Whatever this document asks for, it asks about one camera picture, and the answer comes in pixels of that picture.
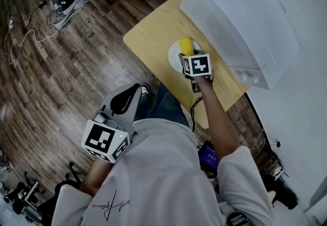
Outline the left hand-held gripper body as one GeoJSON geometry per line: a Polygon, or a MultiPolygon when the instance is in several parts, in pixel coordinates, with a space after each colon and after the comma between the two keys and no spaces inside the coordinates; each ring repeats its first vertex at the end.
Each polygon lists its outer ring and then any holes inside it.
{"type": "Polygon", "coordinates": [[[136,134],[132,126],[142,88],[124,85],[107,94],[93,119],[86,123],[81,146],[90,155],[115,163],[136,134]]]}

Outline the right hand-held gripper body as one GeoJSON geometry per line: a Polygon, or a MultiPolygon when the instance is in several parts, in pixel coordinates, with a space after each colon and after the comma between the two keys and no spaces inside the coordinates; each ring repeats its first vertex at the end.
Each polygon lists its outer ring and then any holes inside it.
{"type": "Polygon", "coordinates": [[[212,85],[214,76],[209,54],[181,54],[181,64],[182,73],[186,79],[190,80],[193,93],[200,93],[200,89],[194,77],[203,76],[212,85]]]}

